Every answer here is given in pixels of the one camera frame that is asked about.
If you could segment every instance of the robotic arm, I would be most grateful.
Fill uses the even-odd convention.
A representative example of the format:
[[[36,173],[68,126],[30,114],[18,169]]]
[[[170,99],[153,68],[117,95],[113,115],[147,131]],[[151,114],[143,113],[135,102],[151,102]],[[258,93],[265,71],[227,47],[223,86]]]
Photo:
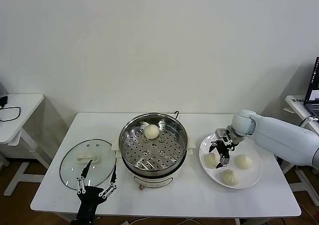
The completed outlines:
[[[316,133],[284,121],[263,117],[251,110],[241,110],[233,117],[227,129],[217,129],[217,140],[210,152],[217,148],[220,163],[216,168],[226,166],[229,151],[246,137],[258,146],[300,166],[312,166],[319,169],[319,137]]]

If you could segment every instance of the white wall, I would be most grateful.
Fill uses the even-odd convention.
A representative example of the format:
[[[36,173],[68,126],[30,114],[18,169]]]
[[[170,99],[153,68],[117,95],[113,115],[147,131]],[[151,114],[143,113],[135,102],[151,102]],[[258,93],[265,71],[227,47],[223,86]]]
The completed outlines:
[[[319,54],[319,0],[0,0],[0,81],[75,113],[279,110]]]

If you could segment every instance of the dumpling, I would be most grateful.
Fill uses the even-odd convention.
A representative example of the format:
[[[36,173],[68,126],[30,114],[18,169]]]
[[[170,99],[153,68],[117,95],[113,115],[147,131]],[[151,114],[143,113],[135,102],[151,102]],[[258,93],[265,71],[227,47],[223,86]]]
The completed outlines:
[[[253,166],[253,161],[245,154],[240,154],[235,158],[235,164],[238,168],[247,170]]]
[[[239,184],[239,180],[231,169],[226,169],[221,173],[221,179],[224,181],[225,184],[229,186],[234,186]]]
[[[160,134],[160,129],[155,124],[149,124],[144,129],[144,135],[148,139],[155,139],[159,136],[159,134]]]
[[[205,154],[204,161],[205,161],[206,166],[209,169],[215,169],[217,164],[219,163],[219,161],[216,158],[216,155],[214,153]]]

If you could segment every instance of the power cord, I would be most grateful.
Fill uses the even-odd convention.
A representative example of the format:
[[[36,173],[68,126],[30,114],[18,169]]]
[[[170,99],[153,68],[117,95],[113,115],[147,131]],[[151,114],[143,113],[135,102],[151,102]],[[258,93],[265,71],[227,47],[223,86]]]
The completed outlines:
[[[18,115],[17,115],[15,118],[13,118],[13,119],[0,120],[0,122],[9,122],[9,121],[15,120],[15,119],[17,119],[18,117],[20,117],[21,107],[19,107],[19,106],[14,106],[14,107],[4,108],[4,106],[7,104],[7,102],[8,102],[8,96],[4,96],[4,97],[1,97],[1,98],[0,98],[0,110],[4,110],[4,109],[18,109],[18,110],[19,110],[19,113],[18,113]]]
[[[281,218],[281,220],[283,221],[284,225],[286,225],[286,222],[285,222],[285,220],[284,220],[283,218]]]
[[[178,118],[178,116],[179,116],[179,111],[178,111],[178,110],[176,110],[176,111],[174,112],[174,114],[176,114],[175,119],[177,119],[177,118]]]
[[[318,118],[317,117],[314,117],[314,116],[309,116],[307,118],[305,118],[299,125],[299,127],[305,127],[306,124],[308,124],[309,122],[312,122],[312,121],[318,121]]]
[[[176,225],[183,224],[183,223],[185,223],[185,222],[187,222],[187,221],[192,221],[192,222],[194,222],[194,223],[197,223],[197,224],[201,225],[201,223],[199,223],[198,221],[195,221],[194,218],[192,218],[192,219],[186,219],[185,221],[182,221],[181,223],[178,223],[178,224],[176,224]]]
[[[138,222],[138,221],[142,221],[142,220],[146,220],[146,219],[150,219],[150,218],[151,218],[151,217],[143,218],[143,219],[137,219],[137,220],[131,222],[130,225],[132,225],[132,224],[134,224],[134,223],[136,223],[136,222]]]
[[[302,204],[300,204],[300,203],[298,203],[298,204],[310,215],[310,217],[314,220],[314,222],[315,222],[317,225],[319,225],[318,222],[316,221],[316,219],[314,219],[314,217],[312,216],[312,214],[304,207],[304,205],[302,205]]]
[[[150,218],[151,218],[151,217],[142,218],[142,219],[137,219],[137,220],[131,222],[129,225],[132,225],[132,224],[134,224],[134,223],[136,223],[136,222],[138,222],[138,221],[142,221],[142,220],[146,220],[146,219],[150,219]],[[176,225],[181,225],[181,224],[183,224],[183,223],[185,223],[185,222],[187,222],[187,221],[193,221],[194,223],[197,223],[197,224],[199,224],[199,225],[202,225],[202,224],[199,223],[198,221],[195,221],[194,218],[186,219],[186,220],[184,220],[184,221],[182,221],[181,223],[178,223],[178,224],[176,224]]]

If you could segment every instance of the small white table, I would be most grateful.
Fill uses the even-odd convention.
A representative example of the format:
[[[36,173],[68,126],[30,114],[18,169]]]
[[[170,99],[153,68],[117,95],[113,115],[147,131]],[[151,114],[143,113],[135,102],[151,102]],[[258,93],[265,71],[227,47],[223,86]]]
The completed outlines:
[[[296,113],[302,120],[311,116],[310,112],[304,107],[304,98],[305,96],[302,95],[288,95],[286,97],[286,102],[292,108],[293,112]],[[314,131],[319,135],[319,122],[318,121],[311,121],[306,124],[306,127],[310,130]],[[287,172],[291,169],[294,165],[290,164],[283,169],[283,172]],[[297,177],[300,180],[300,183],[293,183],[289,184],[290,188],[293,192],[299,191],[306,191],[311,198],[312,202],[315,206],[319,206],[319,196],[316,193],[315,189],[307,179],[306,175],[302,170],[295,170]]]
[[[138,114],[79,113],[59,147],[33,201],[31,209],[54,212],[70,221],[78,212],[76,191],[67,188],[59,176],[66,153],[88,139],[112,142],[122,127]],[[216,128],[226,128],[233,115],[180,114],[178,120],[195,139],[194,154],[187,156],[179,177],[159,189],[139,190],[121,159],[117,160],[118,189],[100,204],[97,215],[191,218],[266,218],[248,221],[262,224],[275,217],[297,217],[301,210],[275,157],[256,147],[263,172],[248,189],[234,190],[213,181],[200,165],[198,148]],[[106,188],[108,178],[100,186]]]
[[[6,108],[19,106],[21,108],[21,113],[20,116],[13,121],[0,122],[0,144],[9,144],[14,146],[18,144],[18,141],[21,137],[26,142],[26,148],[33,154],[33,156],[36,159],[38,159],[42,163],[44,167],[48,168],[51,158],[40,147],[37,146],[35,141],[22,128],[25,122],[31,116],[31,114],[39,106],[42,100],[42,94],[8,95],[8,102],[4,107]],[[15,115],[17,115],[17,110],[15,109],[6,109],[0,111],[1,118],[13,118]],[[3,157],[0,158],[0,161],[5,166],[9,165],[9,162]],[[7,189],[5,190],[5,196],[11,196],[19,182],[41,183],[43,175],[24,174],[28,165],[29,163],[21,164],[20,168],[18,169],[15,176],[8,185]]]

